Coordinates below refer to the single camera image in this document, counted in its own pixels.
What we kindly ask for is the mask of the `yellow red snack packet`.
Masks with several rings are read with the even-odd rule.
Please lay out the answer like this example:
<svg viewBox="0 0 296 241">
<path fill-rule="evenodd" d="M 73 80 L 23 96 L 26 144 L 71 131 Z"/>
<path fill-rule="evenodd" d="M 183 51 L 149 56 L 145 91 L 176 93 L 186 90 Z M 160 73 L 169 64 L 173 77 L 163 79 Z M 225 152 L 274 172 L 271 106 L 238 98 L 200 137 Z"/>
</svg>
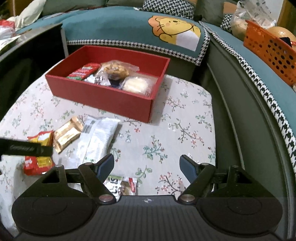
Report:
<svg viewBox="0 0 296 241">
<path fill-rule="evenodd" d="M 55 166 L 52 160 L 53 131 L 39 132 L 35 136 L 28 136 L 27 140 L 39 145 L 33 156 L 25 156 L 23 172 L 26 175 L 42 175 Z"/>
</svg>

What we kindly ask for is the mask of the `red rectangular storage box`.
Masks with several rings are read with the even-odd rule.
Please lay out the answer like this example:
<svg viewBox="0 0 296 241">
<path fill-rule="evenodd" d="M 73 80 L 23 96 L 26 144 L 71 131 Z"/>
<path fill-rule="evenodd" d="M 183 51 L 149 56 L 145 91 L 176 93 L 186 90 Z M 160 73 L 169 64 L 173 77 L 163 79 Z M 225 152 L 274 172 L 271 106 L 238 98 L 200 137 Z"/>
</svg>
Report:
<svg viewBox="0 0 296 241">
<path fill-rule="evenodd" d="M 147 123 L 170 58 L 84 46 L 46 74 L 54 96 Z"/>
</svg>

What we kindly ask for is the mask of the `white duck gizzard snack packet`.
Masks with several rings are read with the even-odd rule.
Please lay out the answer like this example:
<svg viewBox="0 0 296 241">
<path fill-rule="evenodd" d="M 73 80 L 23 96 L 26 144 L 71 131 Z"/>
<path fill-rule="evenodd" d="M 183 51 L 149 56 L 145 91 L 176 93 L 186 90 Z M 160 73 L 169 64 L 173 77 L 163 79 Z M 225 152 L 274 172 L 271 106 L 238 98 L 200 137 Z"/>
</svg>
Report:
<svg viewBox="0 0 296 241">
<path fill-rule="evenodd" d="M 84 81 L 88 83 L 96 84 L 96 85 L 110 86 L 109 79 L 102 75 L 100 76 L 90 75 L 89 77 L 84 79 Z"/>
</svg>

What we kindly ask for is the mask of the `houndstooth cushion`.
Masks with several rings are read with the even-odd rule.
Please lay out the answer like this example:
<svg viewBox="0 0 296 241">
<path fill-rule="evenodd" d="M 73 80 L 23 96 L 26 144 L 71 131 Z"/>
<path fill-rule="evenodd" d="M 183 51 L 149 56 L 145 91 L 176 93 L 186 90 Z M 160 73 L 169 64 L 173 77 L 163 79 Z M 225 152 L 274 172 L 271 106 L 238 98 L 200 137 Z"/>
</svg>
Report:
<svg viewBox="0 0 296 241">
<path fill-rule="evenodd" d="M 193 19 L 196 5 L 197 1 L 195 0 L 146 0 L 139 9 L 141 11 Z"/>
</svg>

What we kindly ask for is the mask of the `teal sofa cover with lion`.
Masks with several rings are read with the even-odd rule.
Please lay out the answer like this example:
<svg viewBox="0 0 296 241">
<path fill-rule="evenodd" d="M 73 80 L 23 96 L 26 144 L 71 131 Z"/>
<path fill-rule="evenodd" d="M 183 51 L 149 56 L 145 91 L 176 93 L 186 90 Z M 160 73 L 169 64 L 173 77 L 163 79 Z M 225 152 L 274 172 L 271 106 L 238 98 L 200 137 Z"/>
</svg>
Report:
<svg viewBox="0 0 296 241">
<path fill-rule="evenodd" d="M 247 73 L 271 110 L 295 164 L 295 93 L 242 42 L 221 28 L 178 16 L 140 11 L 131 6 L 78 9 L 47 14 L 33 23 L 17 27 L 18 33 L 61 23 L 68 45 L 99 45 L 149 50 L 202 63 L 210 41 L 214 40 L 233 56 Z"/>
</svg>

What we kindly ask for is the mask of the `blue snack packet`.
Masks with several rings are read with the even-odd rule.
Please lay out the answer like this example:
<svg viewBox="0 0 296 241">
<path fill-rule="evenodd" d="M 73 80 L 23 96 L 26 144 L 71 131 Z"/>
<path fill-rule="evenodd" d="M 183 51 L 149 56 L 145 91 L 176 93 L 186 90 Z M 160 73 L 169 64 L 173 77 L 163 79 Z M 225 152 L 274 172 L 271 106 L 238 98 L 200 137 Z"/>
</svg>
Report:
<svg viewBox="0 0 296 241">
<path fill-rule="evenodd" d="M 113 87 L 116 89 L 122 89 L 123 79 L 119 79 L 119 80 L 109 79 L 109 82 L 110 82 L 110 87 Z"/>
</svg>

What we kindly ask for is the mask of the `gold wrapped snack packet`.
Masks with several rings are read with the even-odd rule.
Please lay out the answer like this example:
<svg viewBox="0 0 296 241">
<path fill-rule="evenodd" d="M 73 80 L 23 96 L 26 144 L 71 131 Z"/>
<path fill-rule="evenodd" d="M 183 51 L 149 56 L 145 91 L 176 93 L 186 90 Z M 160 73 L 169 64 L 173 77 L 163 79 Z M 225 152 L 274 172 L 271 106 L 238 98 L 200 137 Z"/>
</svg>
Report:
<svg viewBox="0 0 296 241">
<path fill-rule="evenodd" d="M 84 124 L 78 117 L 72 117 L 54 132 L 53 146 L 60 154 L 69 144 L 80 137 Z"/>
</svg>

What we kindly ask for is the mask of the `clear plastic bag on sofa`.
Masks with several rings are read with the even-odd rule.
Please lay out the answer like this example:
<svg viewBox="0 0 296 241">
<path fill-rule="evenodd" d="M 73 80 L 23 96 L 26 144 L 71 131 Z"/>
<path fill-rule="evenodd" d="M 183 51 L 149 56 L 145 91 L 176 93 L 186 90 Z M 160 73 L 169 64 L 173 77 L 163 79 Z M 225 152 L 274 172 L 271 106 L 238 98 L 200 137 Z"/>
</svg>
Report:
<svg viewBox="0 0 296 241">
<path fill-rule="evenodd" d="M 247 21 L 251 21 L 264 29 L 276 26 L 276 20 L 265 1 L 245 0 L 238 1 L 236 10 L 230 20 L 232 35 L 241 41 L 246 36 Z"/>
</svg>

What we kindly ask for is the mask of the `red spicy strip snack packet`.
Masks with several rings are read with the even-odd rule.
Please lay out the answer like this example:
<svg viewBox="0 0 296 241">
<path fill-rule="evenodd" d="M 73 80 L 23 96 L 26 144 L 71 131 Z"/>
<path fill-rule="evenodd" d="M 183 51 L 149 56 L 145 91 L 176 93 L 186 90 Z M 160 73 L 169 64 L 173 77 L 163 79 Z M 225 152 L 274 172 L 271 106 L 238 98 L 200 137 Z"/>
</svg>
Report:
<svg viewBox="0 0 296 241">
<path fill-rule="evenodd" d="M 101 67 L 101 64 L 98 63 L 88 63 L 82 66 L 81 68 L 75 70 L 69 74 L 66 78 L 72 80 L 84 80 L 88 76 L 92 75 Z"/>
</svg>

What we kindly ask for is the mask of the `white long snack packet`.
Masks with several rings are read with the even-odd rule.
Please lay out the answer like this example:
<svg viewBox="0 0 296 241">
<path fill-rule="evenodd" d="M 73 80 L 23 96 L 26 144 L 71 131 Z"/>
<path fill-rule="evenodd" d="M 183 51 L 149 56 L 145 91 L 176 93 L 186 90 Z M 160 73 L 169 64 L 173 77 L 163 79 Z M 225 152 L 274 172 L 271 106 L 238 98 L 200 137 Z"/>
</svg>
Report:
<svg viewBox="0 0 296 241">
<path fill-rule="evenodd" d="M 106 156 L 119 123 L 120 120 L 117 118 L 87 117 L 75 154 L 78 165 L 96 163 Z"/>
</svg>

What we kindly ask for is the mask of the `round pastry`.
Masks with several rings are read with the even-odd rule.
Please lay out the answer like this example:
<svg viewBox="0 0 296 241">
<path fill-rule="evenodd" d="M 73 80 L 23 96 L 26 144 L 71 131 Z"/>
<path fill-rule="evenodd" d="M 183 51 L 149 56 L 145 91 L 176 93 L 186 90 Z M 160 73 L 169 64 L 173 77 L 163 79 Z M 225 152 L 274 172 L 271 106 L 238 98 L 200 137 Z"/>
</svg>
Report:
<svg viewBox="0 0 296 241">
<path fill-rule="evenodd" d="M 121 89 L 123 91 L 149 97 L 151 96 L 153 87 L 156 84 L 157 80 L 158 79 L 156 77 L 148 75 L 130 75 L 123 80 L 121 84 Z"/>
</svg>

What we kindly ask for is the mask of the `clear bag of fried crisps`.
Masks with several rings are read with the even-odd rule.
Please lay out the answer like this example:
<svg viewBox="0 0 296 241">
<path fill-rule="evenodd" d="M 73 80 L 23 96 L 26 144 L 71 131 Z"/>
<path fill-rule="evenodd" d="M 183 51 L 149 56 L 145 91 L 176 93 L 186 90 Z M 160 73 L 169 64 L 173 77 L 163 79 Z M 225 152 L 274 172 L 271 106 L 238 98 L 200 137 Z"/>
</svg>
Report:
<svg viewBox="0 0 296 241">
<path fill-rule="evenodd" d="M 122 80 L 137 71 L 139 71 L 139 67 L 136 65 L 119 60 L 111 60 L 102 63 L 95 76 L 111 80 Z"/>
</svg>

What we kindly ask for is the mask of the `clear packet with white label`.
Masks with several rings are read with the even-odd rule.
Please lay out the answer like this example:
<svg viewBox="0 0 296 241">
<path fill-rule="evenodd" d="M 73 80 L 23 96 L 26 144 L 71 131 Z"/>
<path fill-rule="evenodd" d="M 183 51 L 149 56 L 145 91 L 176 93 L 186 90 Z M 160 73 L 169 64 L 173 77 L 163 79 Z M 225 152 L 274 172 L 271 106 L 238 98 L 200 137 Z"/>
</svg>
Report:
<svg viewBox="0 0 296 241">
<path fill-rule="evenodd" d="M 121 196 L 135 196 L 137 194 L 137 178 L 109 175 L 103 184 L 117 201 Z"/>
</svg>

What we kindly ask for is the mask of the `floral tablecloth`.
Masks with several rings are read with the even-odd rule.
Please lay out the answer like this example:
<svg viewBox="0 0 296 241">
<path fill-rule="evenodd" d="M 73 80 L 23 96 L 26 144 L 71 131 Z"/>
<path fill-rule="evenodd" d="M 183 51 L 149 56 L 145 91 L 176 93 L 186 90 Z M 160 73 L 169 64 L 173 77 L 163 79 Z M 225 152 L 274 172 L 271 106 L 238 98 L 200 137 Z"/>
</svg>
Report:
<svg viewBox="0 0 296 241">
<path fill-rule="evenodd" d="M 197 163 L 216 162 L 212 97 L 199 85 L 166 75 L 153 111 L 148 123 L 119 117 L 108 149 L 115 159 L 112 174 L 135 178 L 138 195 L 179 196 L 189 185 L 179 168 L 180 156 Z M 54 96 L 41 76 L 1 120 L 1 136 L 25 140 L 56 130 L 74 116 L 117 118 L 117 114 Z"/>
</svg>

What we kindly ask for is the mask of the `orange plastic basket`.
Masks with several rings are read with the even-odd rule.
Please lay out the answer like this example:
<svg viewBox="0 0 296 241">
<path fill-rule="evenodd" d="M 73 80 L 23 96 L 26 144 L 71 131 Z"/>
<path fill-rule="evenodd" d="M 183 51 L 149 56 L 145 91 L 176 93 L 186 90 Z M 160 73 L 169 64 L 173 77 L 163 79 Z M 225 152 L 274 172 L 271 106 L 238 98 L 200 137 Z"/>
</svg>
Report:
<svg viewBox="0 0 296 241">
<path fill-rule="evenodd" d="M 295 51 L 254 22 L 246 21 L 243 45 L 264 61 L 287 85 L 295 84 Z"/>
</svg>

